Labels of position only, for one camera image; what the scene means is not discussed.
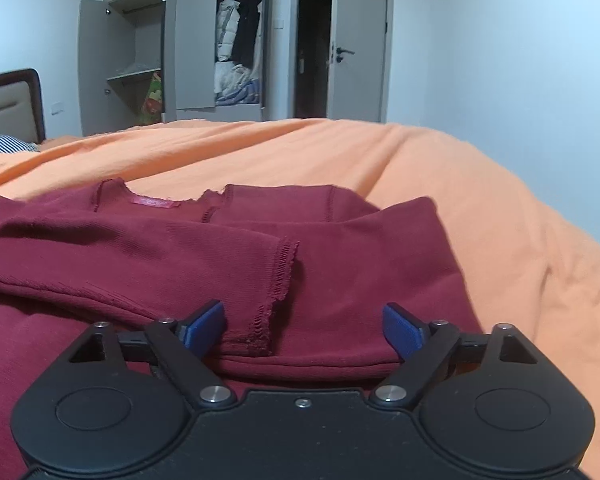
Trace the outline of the dark red long-sleeve shirt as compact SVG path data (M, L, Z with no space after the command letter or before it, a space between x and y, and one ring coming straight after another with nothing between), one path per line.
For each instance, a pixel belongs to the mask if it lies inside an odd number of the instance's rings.
M479 329L427 197L380 209L336 186L230 185L174 202L106 180L0 198L0 479L23 472L12 408L87 326L137 330L210 300L227 328L209 362L237 387L385 376L389 302Z

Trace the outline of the pile of folded clothes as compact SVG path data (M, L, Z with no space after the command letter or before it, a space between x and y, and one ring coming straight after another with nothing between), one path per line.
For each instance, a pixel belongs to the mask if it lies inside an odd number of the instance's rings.
M250 68L232 61L214 66L214 102L216 106L257 104L260 102L260 77Z

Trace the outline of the orange bed blanket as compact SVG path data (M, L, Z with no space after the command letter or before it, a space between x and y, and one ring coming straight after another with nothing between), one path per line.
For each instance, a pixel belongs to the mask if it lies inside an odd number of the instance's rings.
M481 323L516 324L592 404L583 466L600 479L600 243L471 144L352 120L189 119L0 155L0 197L111 177L179 200L228 184L334 184L379 207L431 197Z

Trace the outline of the colourful bag in wardrobe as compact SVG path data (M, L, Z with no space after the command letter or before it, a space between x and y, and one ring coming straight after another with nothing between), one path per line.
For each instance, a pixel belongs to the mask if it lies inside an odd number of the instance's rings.
M163 112L162 78L159 72L151 76L149 87L140 109L140 124L148 126L161 122Z

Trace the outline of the blue checkered pillow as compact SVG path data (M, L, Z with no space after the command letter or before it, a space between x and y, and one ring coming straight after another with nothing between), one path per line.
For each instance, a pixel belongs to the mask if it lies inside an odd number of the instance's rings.
M37 153L38 146L34 143L24 142L14 136L0 136L0 153Z

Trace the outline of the brown beige bed headboard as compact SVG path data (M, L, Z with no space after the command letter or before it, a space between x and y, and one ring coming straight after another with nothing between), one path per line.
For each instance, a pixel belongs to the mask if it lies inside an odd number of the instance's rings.
M40 76L33 68L0 74L0 136L34 144L46 139Z

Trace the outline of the grey open wardrobe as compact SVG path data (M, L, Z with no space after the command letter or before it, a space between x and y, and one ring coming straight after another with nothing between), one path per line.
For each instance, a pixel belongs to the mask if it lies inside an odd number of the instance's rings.
M222 0L82 0L78 92L83 134L140 125L151 76L162 78L162 122L291 116L296 0L262 0L250 70L260 102L216 106L215 21Z

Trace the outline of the hanging dark garment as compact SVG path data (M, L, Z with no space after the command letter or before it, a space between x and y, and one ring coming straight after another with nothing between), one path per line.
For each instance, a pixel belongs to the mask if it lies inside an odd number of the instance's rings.
M262 0L237 0L239 20L233 44L232 60L251 68L254 59L258 26L260 23L259 4Z

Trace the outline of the hanging white jacket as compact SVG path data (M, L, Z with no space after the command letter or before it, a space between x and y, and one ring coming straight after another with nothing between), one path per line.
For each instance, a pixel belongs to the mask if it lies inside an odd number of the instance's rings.
M232 57L239 25L240 3L237 0L222 0L215 21L215 55L219 62Z

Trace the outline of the grey room door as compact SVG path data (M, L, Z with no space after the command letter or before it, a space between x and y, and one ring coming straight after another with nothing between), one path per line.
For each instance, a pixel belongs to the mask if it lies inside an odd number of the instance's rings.
M332 0L327 117L380 122L388 0Z

